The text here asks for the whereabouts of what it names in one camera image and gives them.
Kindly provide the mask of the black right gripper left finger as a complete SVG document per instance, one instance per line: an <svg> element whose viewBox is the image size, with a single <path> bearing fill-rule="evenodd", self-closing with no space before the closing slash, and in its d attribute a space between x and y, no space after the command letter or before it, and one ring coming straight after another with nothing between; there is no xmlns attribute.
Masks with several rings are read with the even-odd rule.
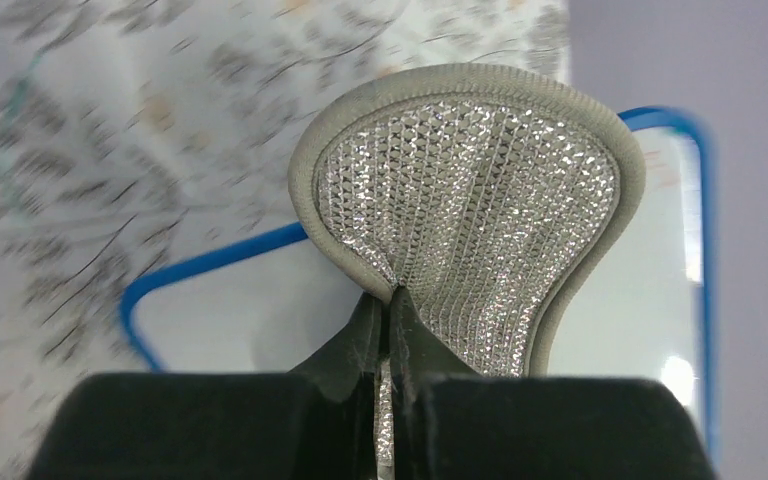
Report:
<svg viewBox="0 0 768 480"><path fill-rule="evenodd" d="M59 407L31 479L372 479L382 304L286 373L104 373Z"/></svg>

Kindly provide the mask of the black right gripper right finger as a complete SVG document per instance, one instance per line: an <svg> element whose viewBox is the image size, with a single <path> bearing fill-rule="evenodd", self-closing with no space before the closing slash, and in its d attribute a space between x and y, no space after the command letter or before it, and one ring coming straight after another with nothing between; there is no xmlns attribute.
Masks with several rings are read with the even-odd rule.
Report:
<svg viewBox="0 0 768 480"><path fill-rule="evenodd" d="M481 376L389 306L397 479L712 479L694 425L662 384Z"/></svg>

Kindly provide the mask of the blue framed whiteboard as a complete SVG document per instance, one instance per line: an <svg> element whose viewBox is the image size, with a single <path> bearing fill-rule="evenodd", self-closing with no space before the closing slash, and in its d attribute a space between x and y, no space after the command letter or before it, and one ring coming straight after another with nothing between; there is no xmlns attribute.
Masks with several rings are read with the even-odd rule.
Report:
<svg viewBox="0 0 768 480"><path fill-rule="evenodd" d="M622 118L645 154L643 200L569 303L548 371L663 383L717 456L712 137L673 108ZM286 371L346 324L360 293L289 224L138 278L119 312L155 371Z"/></svg>

